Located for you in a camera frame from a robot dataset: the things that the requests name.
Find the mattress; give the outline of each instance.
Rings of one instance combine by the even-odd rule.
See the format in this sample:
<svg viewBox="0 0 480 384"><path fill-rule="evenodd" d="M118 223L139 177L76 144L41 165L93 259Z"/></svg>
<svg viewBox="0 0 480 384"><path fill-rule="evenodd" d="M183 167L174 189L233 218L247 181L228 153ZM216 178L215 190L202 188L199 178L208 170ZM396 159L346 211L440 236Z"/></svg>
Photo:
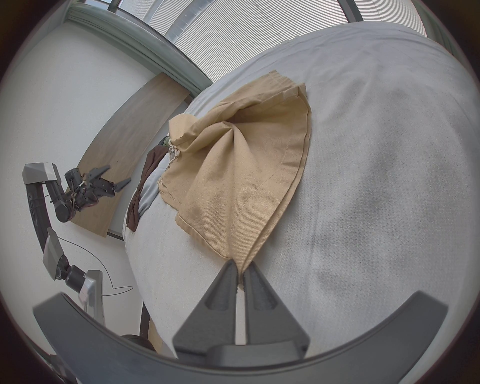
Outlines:
<svg viewBox="0 0 480 384"><path fill-rule="evenodd" d="M425 371L479 291L478 89L437 43L399 24L363 22L261 53L186 113L202 117L272 70L306 84L312 138L300 185L255 262L310 335L308 356L365 333L417 290L448 304ZM172 350L225 262L175 215L158 195L135 233L124 227L141 295Z"/></svg>

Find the wire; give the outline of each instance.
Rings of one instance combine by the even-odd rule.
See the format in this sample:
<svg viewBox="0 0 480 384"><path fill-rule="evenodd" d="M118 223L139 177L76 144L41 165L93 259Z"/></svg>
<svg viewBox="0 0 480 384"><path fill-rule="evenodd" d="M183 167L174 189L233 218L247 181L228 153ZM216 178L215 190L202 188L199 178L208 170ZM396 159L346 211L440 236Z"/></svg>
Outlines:
<svg viewBox="0 0 480 384"><path fill-rule="evenodd" d="M125 287L116 287L116 288L113 287L113 282L112 282L112 278L110 277L110 273L108 273L107 267L105 267L105 264L103 264L102 261L101 261L98 257L96 257L93 253L91 253L88 249L82 247L81 245L78 245L78 244L75 244L74 242L71 242L71 241L68 241L68 240L66 240L66 239L63 239L63 238L61 238L60 236L58 236L58 238L59 238L60 240L66 241L67 243L76 245L78 248L82 248L84 251L88 252L88 253L91 254L93 257L95 257L95 258L100 262L100 264L102 264L103 267L105 268L105 271L106 271L106 273L107 273L107 275L108 275L108 278L110 279L110 284L112 285L112 289L113 289L113 290L122 289L122 288L130 288L130 289L128 289L128 290L126 290L126 291L123 291L123 292L120 292L120 293L112 293L112 294L110 294L110 295L103 295L103 294L102 294L102 296L117 296L117 295L121 295L121 294L123 294L123 293L130 292L130 291L133 289L133 287L130 286L130 285L125 286Z"/></svg>

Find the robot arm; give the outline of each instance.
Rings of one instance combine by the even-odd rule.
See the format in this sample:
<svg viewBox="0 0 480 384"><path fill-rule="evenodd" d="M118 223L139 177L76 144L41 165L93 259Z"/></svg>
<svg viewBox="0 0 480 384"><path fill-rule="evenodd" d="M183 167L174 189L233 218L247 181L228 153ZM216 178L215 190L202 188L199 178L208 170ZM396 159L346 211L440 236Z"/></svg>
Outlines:
<svg viewBox="0 0 480 384"><path fill-rule="evenodd" d="M22 172L27 190L28 206L35 227L35 232L43 251L43 264L53 280L65 280L67 286L80 292L85 282L85 272L75 265L70 266L67 257L53 230L48 217L43 193L46 185L50 199L55 207L57 219L66 223L77 211L98 203L101 196L114 197L131 179L118 184L102 179L101 176L110 166L94 168L84 178L78 168L65 174L69 190L65 192L61 186L61 178L57 166L52 163L26 164Z"/></svg>

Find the brown cloth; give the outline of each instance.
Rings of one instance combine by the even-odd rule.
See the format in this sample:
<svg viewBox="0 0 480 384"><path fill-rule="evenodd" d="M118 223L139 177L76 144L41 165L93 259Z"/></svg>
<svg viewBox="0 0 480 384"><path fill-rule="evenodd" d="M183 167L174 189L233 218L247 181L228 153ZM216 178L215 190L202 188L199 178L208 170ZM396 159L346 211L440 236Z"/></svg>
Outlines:
<svg viewBox="0 0 480 384"><path fill-rule="evenodd" d="M271 72L204 117L170 120L177 156L158 181L177 224L242 274L282 217L310 143L305 84Z"/></svg>
<svg viewBox="0 0 480 384"><path fill-rule="evenodd" d="M142 193L145 182L147 181L148 176L150 176L158 167L158 163L160 163L167 153L168 148L162 145L157 145L147 154L147 160L145 161L144 169L142 171L140 184L138 184L137 191L133 195L132 201L130 201L130 205L128 206L127 228L130 228L132 232L137 230L138 222L140 221L138 205L140 204L140 194Z"/></svg>

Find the wall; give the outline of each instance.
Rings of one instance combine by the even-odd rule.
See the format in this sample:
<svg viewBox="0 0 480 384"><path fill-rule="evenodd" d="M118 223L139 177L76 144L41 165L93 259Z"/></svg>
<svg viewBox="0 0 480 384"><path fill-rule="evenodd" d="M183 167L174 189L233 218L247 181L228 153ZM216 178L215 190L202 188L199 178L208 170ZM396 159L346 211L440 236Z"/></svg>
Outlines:
<svg viewBox="0 0 480 384"><path fill-rule="evenodd" d="M124 53L67 22L34 46L2 84L0 291L19 326L49 352L52 349L32 307L60 291L77 303L78 299L63 281L51 280L42 264L22 169L26 163L52 162L63 176L76 167L107 120L153 76ZM104 307L109 329L120 335L138 334L142 299L124 243L101 238L72 223L62 224L56 220L52 204L48 208L60 237L99 257L116 287L134 286L124 295L104 297ZM83 270L103 270L89 253L65 242L62 246L70 264ZM104 278L104 294L113 293L105 271Z"/></svg>

